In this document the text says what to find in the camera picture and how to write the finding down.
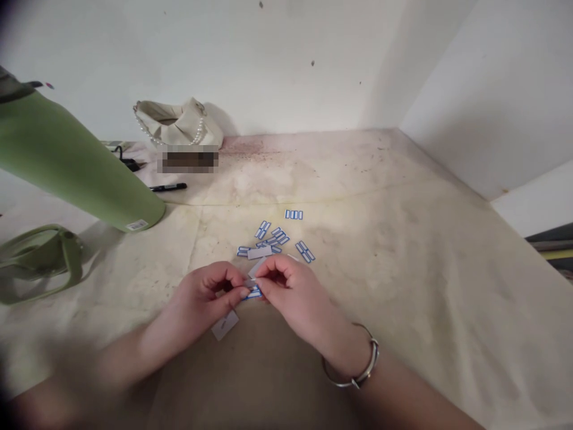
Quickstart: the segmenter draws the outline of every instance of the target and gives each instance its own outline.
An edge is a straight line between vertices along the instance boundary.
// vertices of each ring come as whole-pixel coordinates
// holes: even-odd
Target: white handbag
[[[141,130],[157,145],[223,144],[223,132],[193,97],[185,105],[164,105],[144,100],[133,107]]]

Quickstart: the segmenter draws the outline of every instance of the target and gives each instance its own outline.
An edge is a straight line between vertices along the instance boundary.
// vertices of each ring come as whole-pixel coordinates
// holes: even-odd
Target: person's right hand
[[[342,375],[360,375],[370,358],[369,337],[336,307],[316,275],[293,258],[274,255],[259,267],[257,283],[265,298],[303,340]]]

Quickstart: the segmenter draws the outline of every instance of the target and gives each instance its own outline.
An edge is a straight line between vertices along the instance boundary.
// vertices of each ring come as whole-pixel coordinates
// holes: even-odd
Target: small label
[[[149,224],[147,222],[145,222],[144,220],[138,220],[138,221],[135,221],[134,223],[127,224],[126,227],[131,231],[136,231],[136,230],[142,229],[148,225]]]
[[[211,331],[217,340],[221,340],[238,322],[239,317],[237,317],[237,314],[234,311],[230,311],[227,315],[218,320],[213,327],[211,327]]]

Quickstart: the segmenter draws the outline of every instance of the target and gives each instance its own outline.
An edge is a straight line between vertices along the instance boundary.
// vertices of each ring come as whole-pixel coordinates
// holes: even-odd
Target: hand
[[[265,260],[256,276],[265,298],[334,368],[348,377],[364,371],[371,354],[368,335],[332,303],[308,266],[274,255]]]
[[[170,348],[179,353],[237,306],[249,293],[243,275],[229,262],[210,264],[187,274],[152,323],[161,328]],[[227,291],[217,297],[218,291]]]

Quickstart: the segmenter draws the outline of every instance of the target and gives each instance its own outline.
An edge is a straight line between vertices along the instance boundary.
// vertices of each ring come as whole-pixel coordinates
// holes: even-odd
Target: person's left hand
[[[244,277],[229,262],[195,269],[179,283],[154,324],[160,324],[170,347],[179,353],[237,306],[249,293]],[[217,297],[218,291],[227,291]]]

